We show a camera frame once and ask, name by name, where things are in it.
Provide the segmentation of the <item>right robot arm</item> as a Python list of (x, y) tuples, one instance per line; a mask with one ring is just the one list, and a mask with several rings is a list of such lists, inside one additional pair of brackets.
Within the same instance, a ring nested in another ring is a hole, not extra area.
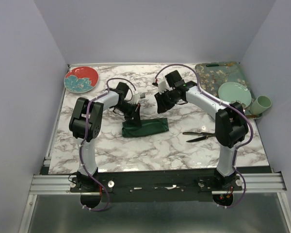
[(248, 123), (241, 104), (230, 104), (202, 89), (200, 81), (185, 82), (177, 70), (164, 79), (155, 78), (153, 85), (158, 87), (155, 94), (157, 112), (165, 113), (179, 100), (191, 103), (215, 120), (215, 137), (220, 143), (219, 162), (214, 172), (214, 186), (225, 190), (236, 176), (236, 150), (248, 133)]

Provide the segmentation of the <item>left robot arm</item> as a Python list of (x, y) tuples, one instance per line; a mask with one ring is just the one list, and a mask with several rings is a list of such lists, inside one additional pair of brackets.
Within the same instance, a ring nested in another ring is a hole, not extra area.
[(104, 111), (110, 108), (117, 109), (124, 114), (125, 121), (137, 128), (142, 126), (140, 94), (133, 90), (132, 99), (126, 101), (128, 91), (128, 85), (120, 82), (116, 88), (108, 88), (105, 93), (92, 100), (78, 98), (75, 104), (69, 130), (76, 139), (80, 140), (78, 173), (84, 176), (81, 180), (81, 186), (88, 192), (94, 191), (98, 185), (98, 180), (94, 177), (97, 172), (95, 139), (101, 130)]

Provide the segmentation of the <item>dark green cloth napkin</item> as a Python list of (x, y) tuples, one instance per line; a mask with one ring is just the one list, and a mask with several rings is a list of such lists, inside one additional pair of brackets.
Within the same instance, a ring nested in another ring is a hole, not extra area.
[(127, 120), (122, 123), (122, 136), (124, 138), (145, 137), (167, 131), (169, 131), (167, 118), (144, 119), (138, 123)]

